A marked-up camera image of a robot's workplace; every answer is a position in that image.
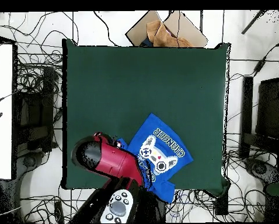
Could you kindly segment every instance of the blue t-shirt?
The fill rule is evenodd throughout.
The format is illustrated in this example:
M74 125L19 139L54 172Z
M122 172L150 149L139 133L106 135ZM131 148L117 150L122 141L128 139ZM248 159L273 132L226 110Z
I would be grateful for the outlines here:
M161 200L172 202L175 185L168 180L193 161L178 135L151 113L128 147L123 139L118 141L137 156L145 188Z

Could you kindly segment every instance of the brown paper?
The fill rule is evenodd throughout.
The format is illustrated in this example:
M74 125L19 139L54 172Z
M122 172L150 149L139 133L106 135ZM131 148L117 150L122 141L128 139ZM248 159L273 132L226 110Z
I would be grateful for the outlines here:
M160 20L147 23L147 35L154 47L193 47L185 38L172 37Z

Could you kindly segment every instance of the white controller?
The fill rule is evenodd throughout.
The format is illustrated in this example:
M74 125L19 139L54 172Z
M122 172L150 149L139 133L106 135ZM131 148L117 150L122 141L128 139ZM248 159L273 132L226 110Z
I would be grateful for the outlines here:
M127 223L131 208L133 205L133 197L127 190L118 190L110 198L106 205L102 216L101 223Z

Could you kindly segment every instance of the white table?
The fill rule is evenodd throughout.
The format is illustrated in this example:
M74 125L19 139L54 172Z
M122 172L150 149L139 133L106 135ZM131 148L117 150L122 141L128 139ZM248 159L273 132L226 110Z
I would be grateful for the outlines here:
M12 93L12 45L0 46L0 98ZM0 179L11 179L12 96L0 102Z

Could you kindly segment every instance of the green mat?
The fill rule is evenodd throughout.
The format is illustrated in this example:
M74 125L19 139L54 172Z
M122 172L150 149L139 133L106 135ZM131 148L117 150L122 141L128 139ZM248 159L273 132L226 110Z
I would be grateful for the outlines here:
M129 143L154 113L194 159L170 182L178 189L222 194L227 185L221 166L228 44L215 49L78 47L63 40L63 50L65 188L101 188L107 180L73 165L70 155L77 141L101 131Z

